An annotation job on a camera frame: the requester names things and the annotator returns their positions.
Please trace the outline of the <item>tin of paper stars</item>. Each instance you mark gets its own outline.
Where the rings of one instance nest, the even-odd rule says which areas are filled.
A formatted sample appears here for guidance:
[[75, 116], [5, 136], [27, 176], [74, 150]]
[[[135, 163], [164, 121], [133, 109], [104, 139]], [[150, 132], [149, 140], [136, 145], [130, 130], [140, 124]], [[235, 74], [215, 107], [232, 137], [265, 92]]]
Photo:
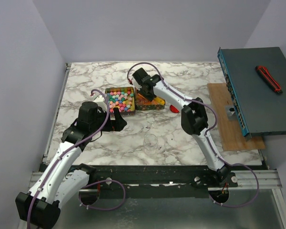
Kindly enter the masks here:
[[135, 93], [134, 88], [114, 87], [105, 89], [109, 96], [110, 115], [114, 115], [114, 108], [118, 108], [121, 115], [135, 115]]

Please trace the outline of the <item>tin of gummy candies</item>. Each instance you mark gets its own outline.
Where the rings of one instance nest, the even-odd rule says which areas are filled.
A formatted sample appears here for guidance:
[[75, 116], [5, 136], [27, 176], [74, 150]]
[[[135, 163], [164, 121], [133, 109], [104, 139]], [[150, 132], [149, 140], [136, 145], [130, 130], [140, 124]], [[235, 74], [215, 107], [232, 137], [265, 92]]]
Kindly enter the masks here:
[[136, 90], [135, 108], [137, 110], [161, 110], [165, 108], [165, 100], [160, 97], [156, 97], [152, 101], [149, 101], [139, 94], [138, 90]]

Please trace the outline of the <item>yellow plastic scoop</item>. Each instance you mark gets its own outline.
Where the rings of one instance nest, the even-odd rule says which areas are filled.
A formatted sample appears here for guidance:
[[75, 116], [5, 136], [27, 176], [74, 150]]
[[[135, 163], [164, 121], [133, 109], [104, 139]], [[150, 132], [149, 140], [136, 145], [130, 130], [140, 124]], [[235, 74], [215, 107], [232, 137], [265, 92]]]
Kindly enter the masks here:
[[136, 94], [135, 100], [138, 105], [165, 105], [165, 100], [159, 97], [156, 97], [150, 101], [143, 97], [141, 94]]

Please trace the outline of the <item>clear glass jar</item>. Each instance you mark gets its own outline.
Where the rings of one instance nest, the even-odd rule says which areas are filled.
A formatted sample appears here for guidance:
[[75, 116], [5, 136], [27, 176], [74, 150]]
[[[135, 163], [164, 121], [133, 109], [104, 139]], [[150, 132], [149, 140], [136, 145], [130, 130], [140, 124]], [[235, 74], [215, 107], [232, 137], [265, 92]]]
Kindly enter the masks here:
[[143, 149], [148, 156], [154, 155], [158, 151], [158, 138], [154, 134], [147, 134], [143, 140]]

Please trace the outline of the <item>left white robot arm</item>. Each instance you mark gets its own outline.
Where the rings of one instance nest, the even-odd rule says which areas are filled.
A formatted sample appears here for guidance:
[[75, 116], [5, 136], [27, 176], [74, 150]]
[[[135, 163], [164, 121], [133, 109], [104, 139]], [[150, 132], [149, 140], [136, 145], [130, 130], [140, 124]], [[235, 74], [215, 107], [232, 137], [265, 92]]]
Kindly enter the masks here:
[[122, 131], [126, 125], [119, 108], [101, 108], [95, 102], [82, 103], [78, 117], [63, 132], [55, 157], [29, 191], [19, 193], [15, 199], [19, 217], [27, 222], [27, 228], [32, 225], [53, 228], [61, 208], [81, 188], [94, 186], [96, 195], [100, 195], [103, 181], [96, 177], [94, 167], [81, 164], [68, 179], [65, 176], [96, 134]]

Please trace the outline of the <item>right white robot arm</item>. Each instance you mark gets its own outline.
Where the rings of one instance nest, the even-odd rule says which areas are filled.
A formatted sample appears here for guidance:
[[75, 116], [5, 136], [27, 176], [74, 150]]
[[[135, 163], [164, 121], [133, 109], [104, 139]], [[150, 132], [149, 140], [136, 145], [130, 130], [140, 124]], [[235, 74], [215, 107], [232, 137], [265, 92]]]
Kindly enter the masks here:
[[180, 93], [164, 79], [155, 74], [150, 76], [143, 68], [132, 74], [132, 83], [138, 92], [148, 100], [161, 97], [181, 113], [181, 127], [191, 135], [203, 153], [208, 168], [212, 171], [210, 182], [220, 187], [227, 181], [230, 170], [220, 155], [208, 127], [208, 116], [203, 101]]

